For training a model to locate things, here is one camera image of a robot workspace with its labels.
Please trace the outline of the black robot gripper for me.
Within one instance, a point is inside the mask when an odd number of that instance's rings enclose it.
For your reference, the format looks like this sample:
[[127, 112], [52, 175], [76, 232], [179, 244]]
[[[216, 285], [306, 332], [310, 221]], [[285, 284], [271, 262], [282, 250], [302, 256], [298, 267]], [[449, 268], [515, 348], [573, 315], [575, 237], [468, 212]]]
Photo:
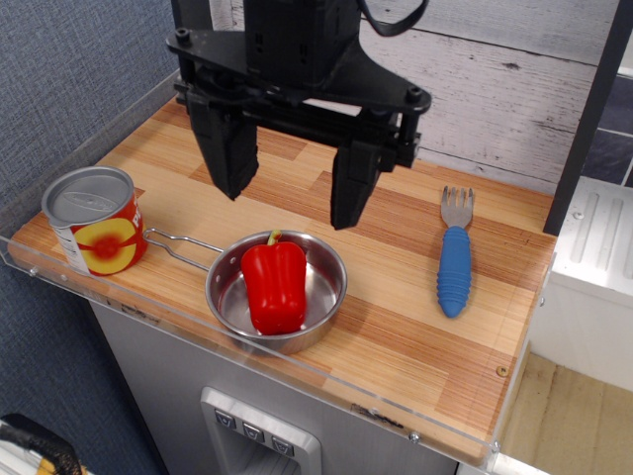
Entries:
[[240, 32], [216, 31], [210, 62], [177, 90], [214, 185], [235, 200], [258, 168], [257, 127], [337, 148], [330, 222], [355, 227], [382, 172], [410, 166], [421, 87], [361, 47], [363, 1], [247, 1]]

